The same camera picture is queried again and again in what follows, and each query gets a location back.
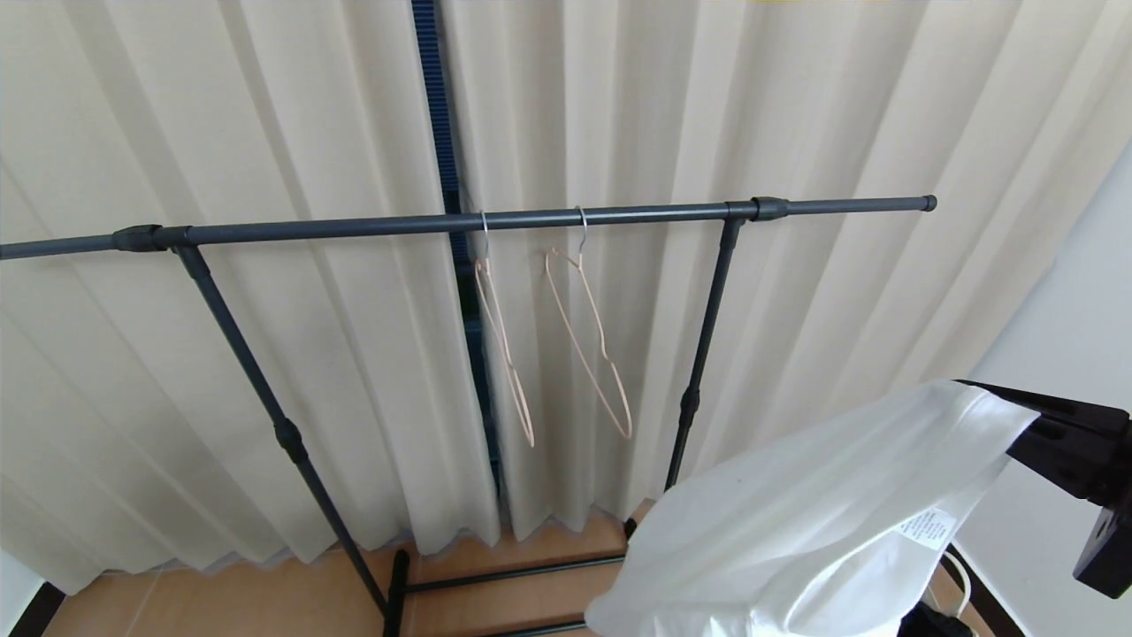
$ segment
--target wooden floor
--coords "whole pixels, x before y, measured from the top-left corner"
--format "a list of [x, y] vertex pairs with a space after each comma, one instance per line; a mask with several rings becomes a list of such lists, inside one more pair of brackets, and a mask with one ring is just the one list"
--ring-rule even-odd
[[[421, 559], [410, 543], [369, 552], [366, 559], [385, 589], [397, 548], [412, 556], [410, 582], [418, 583], [609, 554], [624, 545], [620, 524], [594, 513], [581, 535], [548, 526], [522, 543], [508, 533], [494, 548], [464, 539], [440, 556]], [[401, 634], [465, 637], [578, 619], [590, 600], [612, 585], [619, 568], [609, 565], [410, 595]], [[959, 587], [943, 569], [933, 579], [933, 591], [945, 608], [959, 600]], [[980, 636], [992, 637], [974, 609], [962, 619]], [[292, 559], [271, 570], [238, 563], [212, 576], [190, 569], [106, 575], [63, 602], [46, 635], [371, 637], [380, 629], [380, 614], [340, 549], [311, 565]]]

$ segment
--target baseboard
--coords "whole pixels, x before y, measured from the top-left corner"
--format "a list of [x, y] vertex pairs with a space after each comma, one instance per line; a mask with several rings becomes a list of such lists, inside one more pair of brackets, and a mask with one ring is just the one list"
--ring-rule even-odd
[[[975, 569], [972, 569], [971, 565], [967, 562], [963, 554], [959, 552], [959, 549], [952, 544], [947, 548], [947, 550], [951, 554], [958, 558], [959, 561], [962, 562], [963, 568], [967, 569], [967, 575], [971, 579], [970, 603], [975, 606], [975, 610], [979, 612], [983, 621], [987, 622], [987, 626], [994, 631], [995, 637], [1026, 637], [1026, 632], [1023, 632], [1018, 626], [1014, 618], [1010, 617], [1010, 613], [1006, 612], [1006, 609], [1003, 608], [998, 600], [990, 594], [986, 584], [979, 579], [979, 576], [976, 575]], [[950, 575], [952, 579], [957, 583], [961, 582], [954, 565], [952, 565], [949, 560], [941, 560], [941, 563], [943, 565], [943, 568], [947, 570], [947, 575]]]
[[16, 626], [11, 627], [9, 637], [42, 637], [55, 617], [55, 611], [62, 605], [67, 595], [54, 586], [43, 583], [40, 591], [32, 597], [31, 603], [24, 609], [24, 614], [19, 616]]

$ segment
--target curtain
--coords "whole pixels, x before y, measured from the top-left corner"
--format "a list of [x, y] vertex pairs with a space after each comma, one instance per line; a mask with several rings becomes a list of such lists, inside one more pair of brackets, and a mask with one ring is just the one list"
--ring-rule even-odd
[[[440, 214], [408, 1], [0, 7], [2, 239]], [[447, 238], [204, 248], [355, 539], [499, 535]], [[105, 569], [334, 542], [175, 256], [2, 266], [3, 549]]]
[[[1126, 2], [443, 3], [465, 212], [936, 193], [932, 213], [745, 226], [683, 475], [979, 360], [1132, 136]], [[637, 431], [573, 353], [543, 252], [490, 255], [537, 445], [492, 356], [522, 537], [663, 485], [719, 223], [591, 227], [585, 266]], [[483, 249], [479, 239], [478, 248]], [[577, 274], [555, 269], [592, 365]], [[606, 371], [607, 396], [616, 389]]]

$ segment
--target white cloth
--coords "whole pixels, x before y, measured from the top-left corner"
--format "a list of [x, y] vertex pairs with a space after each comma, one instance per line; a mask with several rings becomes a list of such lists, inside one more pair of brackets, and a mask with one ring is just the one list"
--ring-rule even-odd
[[1037, 416], [940, 381], [681, 482], [586, 623], [606, 637], [895, 635]]

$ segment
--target black metal clothes rack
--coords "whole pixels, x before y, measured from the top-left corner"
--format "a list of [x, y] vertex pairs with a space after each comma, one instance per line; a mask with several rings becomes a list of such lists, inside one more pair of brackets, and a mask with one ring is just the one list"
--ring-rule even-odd
[[[871, 210], [931, 210], [936, 205], [932, 195], [921, 197], [894, 197], [873, 199], [827, 199], [790, 201], [775, 197], [755, 197], [749, 200], [724, 201], [692, 205], [653, 205], [588, 208], [585, 221], [593, 225], [623, 223], [661, 223], [675, 221], [722, 221], [719, 255], [712, 274], [711, 289], [704, 310], [703, 325], [692, 364], [688, 387], [680, 397], [680, 414], [677, 423], [676, 441], [668, 466], [668, 477], [664, 481], [667, 491], [676, 484], [684, 458], [684, 448], [692, 430], [692, 421], [700, 406], [700, 384], [703, 379], [707, 351], [711, 346], [715, 318], [719, 315], [720, 301], [723, 298], [723, 286], [727, 282], [731, 255], [739, 236], [739, 229], [748, 221], [771, 221], [787, 215], [838, 214]], [[240, 223], [226, 225], [180, 225], [163, 226], [156, 224], [134, 225], [112, 232], [87, 236], [65, 239], [48, 239], [0, 244], [0, 259], [29, 258], [49, 255], [78, 253], [89, 251], [165, 251], [175, 252], [189, 276], [200, 289], [200, 294], [212, 310], [216, 325], [228, 339], [237, 361], [252, 389], [263, 403], [264, 410], [275, 430], [275, 439], [280, 447], [294, 463], [302, 480], [307, 483], [311, 496], [326, 517], [334, 534], [341, 542], [353, 563], [358, 577], [369, 591], [374, 603], [385, 618], [385, 637], [397, 637], [401, 632], [402, 611], [405, 596], [424, 591], [436, 591], [455, 586], [466, 586], [483, 582], [525, 577], [544, 573], [555, 573], [591, 566], [616, 563], [624, 559], [623, 554], [566, 561], [560, 563], [511, 569], [469, 577], [457, 577], [426, 583], [409, 583], [409, 554], [397, 551], [393, 562], [393, 576], [389, 583], [388, 597], [383, 595], [380, 587], [362, 560], [361, 552], [350, 535], [342, 516], [331, 500], [323, 481], [307, 456], [299, 429], [280, 406], [267, 379], [256, 363], [251, 348], [248, 347], [235, 318], [228, 308], [224, 296], [217, 287], [208, 269], [208, 264], [200, 253], [199, 246], [214, 243], [240, 243], [254, 241], [282, 241], [299, 239], [328, 239], [335, 236], [374, 236], [391, 234], [419, 234], [429, 232], [474, 232], [486, 230], [507, 230], [520, 227], [555, 227], [581, 225], [582, 216], [574, 208], [540, 209], [524, 212], [496, 212], [480, 215], [424, 215], [424, 216], [386, 216], [366, 218], [337, 218], [318, 221], [284, 221], [269, 223]], [[626, 535], [632, 534], [635, 522], [625, 523]], [[531, 637], [549, 635], [584, 628], [582, 620], [563, 621], [521, 630], [497, 632], [488, 637]]]

